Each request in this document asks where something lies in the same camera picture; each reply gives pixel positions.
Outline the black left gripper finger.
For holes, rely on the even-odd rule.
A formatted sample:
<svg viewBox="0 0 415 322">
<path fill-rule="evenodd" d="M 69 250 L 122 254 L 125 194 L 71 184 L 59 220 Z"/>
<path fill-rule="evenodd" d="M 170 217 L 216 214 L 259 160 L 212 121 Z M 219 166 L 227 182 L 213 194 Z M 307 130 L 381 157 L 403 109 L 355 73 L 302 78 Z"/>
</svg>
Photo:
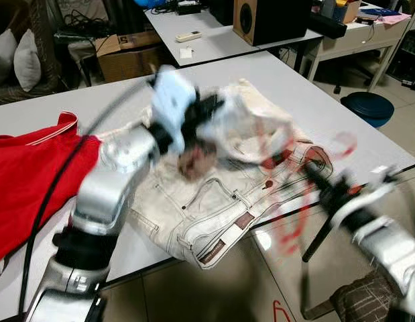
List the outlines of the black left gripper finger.
<svg viewBox="0 0 415 322">
<path fill-rule="evenodd" d="M 216 144 L 195 141 L 178 156 L 177 169 L 186 181 L 192 182 L 208 174 L 218 161 Z"/>
</svg>

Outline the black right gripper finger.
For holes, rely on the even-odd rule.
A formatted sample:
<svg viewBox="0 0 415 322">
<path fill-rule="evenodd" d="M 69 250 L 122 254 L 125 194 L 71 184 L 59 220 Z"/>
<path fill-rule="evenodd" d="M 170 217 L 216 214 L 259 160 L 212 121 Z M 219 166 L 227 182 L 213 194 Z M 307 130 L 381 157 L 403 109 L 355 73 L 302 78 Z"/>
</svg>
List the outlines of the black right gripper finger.
<svg viewBox="0 0 415 322">
<path fill-rule="evenodd" d="M 319 190 L 329 191 L 333 189 L 333 184 L 326 176 L 323 176 L 318 169 L 317 163 L 308 160 L 301 165 L 306 178 Z"/>
</svg>

